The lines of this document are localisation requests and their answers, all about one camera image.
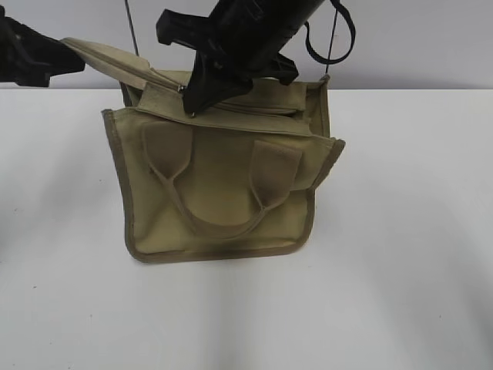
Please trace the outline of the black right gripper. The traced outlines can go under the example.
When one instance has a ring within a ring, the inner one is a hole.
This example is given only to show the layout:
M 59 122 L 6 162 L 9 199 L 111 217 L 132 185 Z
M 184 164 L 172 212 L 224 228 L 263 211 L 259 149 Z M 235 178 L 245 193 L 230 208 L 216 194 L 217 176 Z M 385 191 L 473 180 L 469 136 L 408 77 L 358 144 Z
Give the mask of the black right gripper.
M 159 43 L 198 45 L 183 92 L 190 115 L 247 94 L 254 78 L 292 83 L 296 64 L 280 50 L 298 30 L 298 7 L 215 7 L 207 17 L 165 9 L 156 23 Z

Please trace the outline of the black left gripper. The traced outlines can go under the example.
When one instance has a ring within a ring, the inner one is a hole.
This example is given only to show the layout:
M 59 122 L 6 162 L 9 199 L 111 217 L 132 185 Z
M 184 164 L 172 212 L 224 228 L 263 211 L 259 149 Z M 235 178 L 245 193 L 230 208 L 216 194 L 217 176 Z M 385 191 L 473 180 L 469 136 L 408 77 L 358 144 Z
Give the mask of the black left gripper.
M 85 67 L 67 45 L 8 17 L 1 7 L 1 83 L 49 86 L 51 77 L 82 72 Z

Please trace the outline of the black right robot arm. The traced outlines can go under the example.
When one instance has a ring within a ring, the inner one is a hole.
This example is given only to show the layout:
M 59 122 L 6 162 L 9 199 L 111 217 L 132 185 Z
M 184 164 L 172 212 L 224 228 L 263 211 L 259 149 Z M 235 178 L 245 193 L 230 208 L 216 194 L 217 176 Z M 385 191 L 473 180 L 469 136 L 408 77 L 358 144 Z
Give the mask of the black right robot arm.
M 290 85 L 298 70 L 280 50 L 320 5 L 319 1 L 220 1 L 207 17 L 164 10 L 156 24 L 159 43 L 176 43 L 196 52 L 183 90 L 185 112 L 198 114 L 245 95 L 255 79 L 274 78 Z

